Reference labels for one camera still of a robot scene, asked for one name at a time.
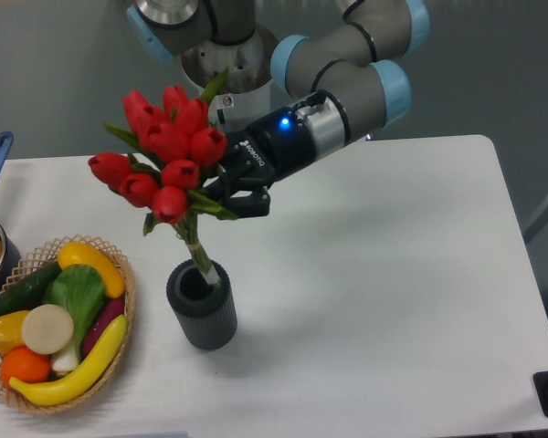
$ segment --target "gray cylindrical vase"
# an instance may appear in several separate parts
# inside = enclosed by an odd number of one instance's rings
[[[199,349],[219,349],[237,329],[237,315],[226,270],[213,262],[221,283],[209,286],[192,260],[177,266],[166,296],[186,338]]]

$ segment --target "white table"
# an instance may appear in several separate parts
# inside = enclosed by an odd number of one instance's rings
[[[87,157],[9,161],[0,223],[21,252],[100,235],[128,256],[127,360],[75,412],[0,405],[0,436],[187,431],[194,438],[437,437],[548,428],[532,375],[548,322],[491,142],[357,143],[276,184],[270,216],[203,218],[239,328],[203,352],[166,301],[187,257]]]

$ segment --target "tulip bud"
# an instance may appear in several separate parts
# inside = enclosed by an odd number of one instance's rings
[[[158,183],[148,173],[132,173],[120,184],[120,194],[134,207],[150,207]]]
[[[176,115],[174,125],[187,137],[193,137],[209,123],[209,106],[201,99],[192,99]]]
[[[183,190],[194,189],[199,183],[199,166],[190,160],[175,160],[161,172],[163,185],[173,185]]]
[[[130,173],[130,160],[124,155],[113,152],[100,152],[88,160],[91,171],[98,180],[117,191],[121,182]]]
[[[165,185],[154,194],[152,209],[159,221],[176,224],[186,215],[189,201],[183,189]]]
[[[149,129],[148,146],[165,163],[186,158],[191,151],[188,137],[169,122]]]
[[[124,113],[130,126],[130,130],[137,135],[138,118],[144,107],[149,107],[148,100],[137,90],[133,89],[128,96],[123,99]]]
[[[164,113],[168,119],[171,118],[173,110],[176,110],[178,114],[189,102],[189,98],[186,96],[186,93],[183,90],[183,87],[180,85],[175,85],[174,87],[167,87],[163,92],[163,104],[164,104]]]
[[[191,160],[201,167],[218,162],[226,152],[227,137],[217,128],[200,130],[191,139]]]
[[[145,151],[151,151],[150,131],[168,119],[161,107],[149,105],[144,107],[138,117],[138,142]]]

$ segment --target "woven basket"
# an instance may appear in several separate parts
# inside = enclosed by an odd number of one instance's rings
[[[0,380],[0,401],[6,406],[16,408],[21,412],[32,413],[37,415],[52,414],[58,412],[64,412],[71,408],[74,408],[83,402],[86,402],[96,392],[108,383],[113,375],[121,357],[124,355],[128,338],[132,330],[132,322],[134,318],[135,310],[135,288],[134,288],[134,274],[132,267],[128,262],[128,259],[121,253],[121,251],[114,245],[102,240],[100,237],[89,237],[76,235],[74,237],[64,237],[62,239],[55,239],[52,242],[47,242],[41,248],[35,248],[35,251],[26,255],[26,258],[18,262],[18,266],[12,270],[12,275],[6,280],[6,283],[2,287],[2,292],[10,288],[14,283],[20,280],[22,277],[35,271],[37,268],[43,265],[49,265],[56,261],[58,250],[68,242],[76,241],[83,242],[94,246],[99,249],[105,256],[107,256],[118,267],[122,273],[124,281],[126,283],[125,291],[125,309],[124,314],[128,320],[128,331],[123,343],[120,346],[118,353],[113,359],[112,363],[100,377],[100,379],[84,394],[78,398],[68,401],[67,403],[59,404],[56,406],[36,406],[28,401],[25,397],[16,391],[10,391],[2,384]],[[0,355],[0,365],[2,363],[2,356]]]

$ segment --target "blue led light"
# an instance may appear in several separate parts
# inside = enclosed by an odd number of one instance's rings
[[[287,130],[290,127],[290,120],[288,117],[283,118],[280,121],[279,127],[281,130]]]

